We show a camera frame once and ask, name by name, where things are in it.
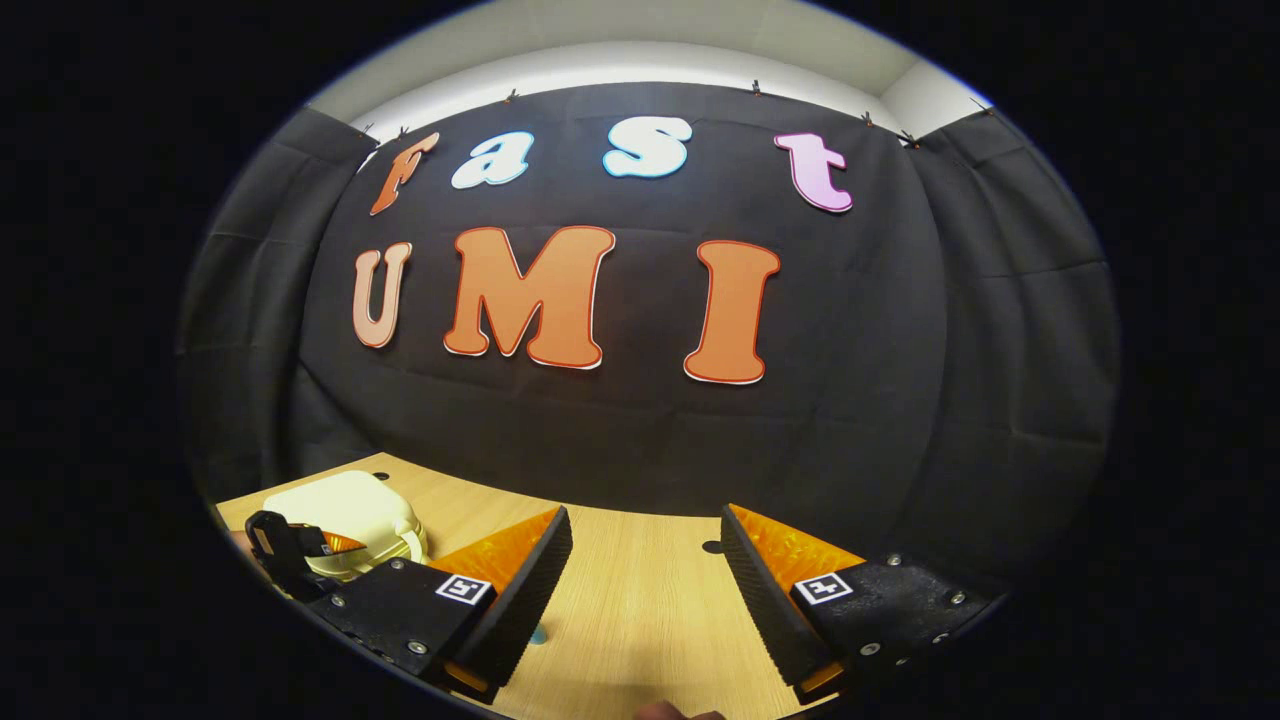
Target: ceiling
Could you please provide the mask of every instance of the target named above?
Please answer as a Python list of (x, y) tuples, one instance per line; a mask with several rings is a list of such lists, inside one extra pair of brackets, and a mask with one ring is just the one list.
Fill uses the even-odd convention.
[(310, 106), (349, 123), (484, 63), (609, 40), (737, 50), (876, 97), (919, 59), (842, 15), (797, 0), (495, 0), (407, 37), (325, 88)]

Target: wooden table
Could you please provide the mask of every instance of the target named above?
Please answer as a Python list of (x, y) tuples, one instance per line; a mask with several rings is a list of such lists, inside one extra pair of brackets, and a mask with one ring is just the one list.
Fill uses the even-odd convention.
[[(343, 470), (390, 475), (387, 487), (426, 527), (430, 557), (562, 505), (379, 454), (218, 510), (229, 528), (243, 528), (268, 496)], [(543, 615), (548, 641), (529, 646), (494, 711), (520, 720), (630, 720), (641, 705), (668, 700), (686, 715), (718, 710), (751, 720), (805, 707), (769, 660), (724, 556), (701, 547), (719, 539), (718, 518), (563, 505), (573, 552)]]

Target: white wall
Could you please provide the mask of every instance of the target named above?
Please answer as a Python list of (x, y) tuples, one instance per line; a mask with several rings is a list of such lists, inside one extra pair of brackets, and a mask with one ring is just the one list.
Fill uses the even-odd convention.
[(406, 92), (351, 126), (364, 129), (374, 123), (367, 133), (385, 142), (399, 135), (401, 126), (420, 128), (500, 101), (512, 88), (532, 95), (614, 82), (690, 82), (750, 90), (753, 79), (759, 79), (760, 90), (768, 94), (854, 117), (869, 110), (876, 124), (900, 127), (874, 96), (795, 65), (705, 45), (621, 41), (552, 47), (477, 65)]
[(892, 131), (905, 129), (914, 137), (923, 137), (945, 124), (980, 110), (992, 104), (951, 74), (928, 60), (919, 60), (881, 95), (881, 101), (901, 124), (886, 126)]

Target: orange letter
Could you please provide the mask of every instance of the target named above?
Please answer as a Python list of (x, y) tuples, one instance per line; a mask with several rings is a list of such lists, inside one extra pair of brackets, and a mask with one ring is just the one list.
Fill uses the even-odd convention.
[(381, 347), (396, 334), (396, 315), (399, 310), (399, 281), (404, 261), (413, 252), (413, 246), (397, 242), (387, 249), (387, 281), (383, 283), (383, 315), (375, 323), (369, 316), (369, 293), (374, 284), (374, 268), (378, 266), (376, 250), (361, 252), (356, 258), (356, 299), (351, 306), (351, 319), (356, 324), (356, 337), (369, 347)]
[(370, 215), (376, 215), (396, 202), (396, 199), (399, 197), (399, 186), (408, 182), (410, 176), (417, 169), (419, 160), (422, 159), (422, 152), (435, 147), (438, 140), (440, 140), (440, 133), (433, 132), (396, 156), (392, 172), (387, 176), (387, 183), (383, 184), (383, 193), (378, 196), (374, 208), (369, 210)]
[(707, 319), (698, 350), (685, 357), (685, 373), (708, 383), (751, 384), (764, 377), (755, 354), (764, 281), (782, 263), (763, 247), (730, 240), (699, 245), (698, 259), (710, 274)]
[(511, 357), (541, 307), (529, 356), (543, 365), (595, 368), (604, 357), (591, 338), (595, 275), (613, 243), (613, 233), (603, 228), (561, 228), (543, 246), (529, 274), (522, 275), (500, 228), (460, 234), (453, 243), (462, 255), (458, 305), (453, 329), (444, 336), (445, 350), (458, 355), (484, 355), (489, 350), (489, 337), (480, 332), (483, 305), (498, 350)]

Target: white plastic container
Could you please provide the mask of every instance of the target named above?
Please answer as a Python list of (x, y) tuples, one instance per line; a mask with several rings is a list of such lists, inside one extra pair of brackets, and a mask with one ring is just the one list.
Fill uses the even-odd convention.
[(349, 470), (287, 489), (268, 497), (262, 509), (366, 546), (332, 557), (308, 557), (311, 569), (328, 578), (352, 580), (392, 557), (430, 560), (426, 529), (413, 509), (369, 473)]

